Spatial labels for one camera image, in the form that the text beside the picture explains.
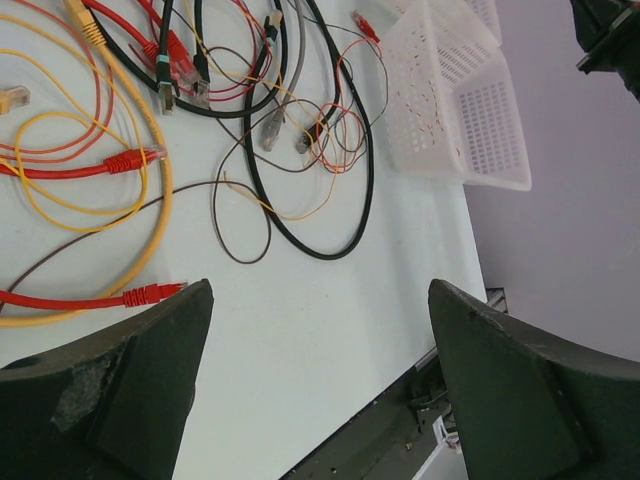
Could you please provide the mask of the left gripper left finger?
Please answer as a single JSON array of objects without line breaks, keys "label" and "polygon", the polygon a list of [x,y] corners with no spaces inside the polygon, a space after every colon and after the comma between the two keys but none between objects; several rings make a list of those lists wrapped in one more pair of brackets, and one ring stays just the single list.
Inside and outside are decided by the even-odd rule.
[{"label": "left gripper left finger", "polygon": [[213,305],[203,279],[3,367],[2,478],[172,478]]}]

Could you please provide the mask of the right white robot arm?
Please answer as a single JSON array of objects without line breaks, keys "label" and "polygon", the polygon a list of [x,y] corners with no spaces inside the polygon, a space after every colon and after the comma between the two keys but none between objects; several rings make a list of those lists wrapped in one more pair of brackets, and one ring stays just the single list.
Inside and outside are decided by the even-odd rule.
[{"label": "right white robot arm", "polygon": [[639,2],[571,0],[584,74],[614,72],[639,101]]}]

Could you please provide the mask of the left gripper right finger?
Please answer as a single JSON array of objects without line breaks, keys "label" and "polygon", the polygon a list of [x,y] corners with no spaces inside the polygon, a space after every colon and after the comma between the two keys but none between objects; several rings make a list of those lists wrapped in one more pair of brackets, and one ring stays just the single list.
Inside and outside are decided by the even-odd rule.
[{"label": "left gripper right finger", "polygon": [[503,314],[447,281],[428,291],[471,479],[636,479],[639,364]]}]

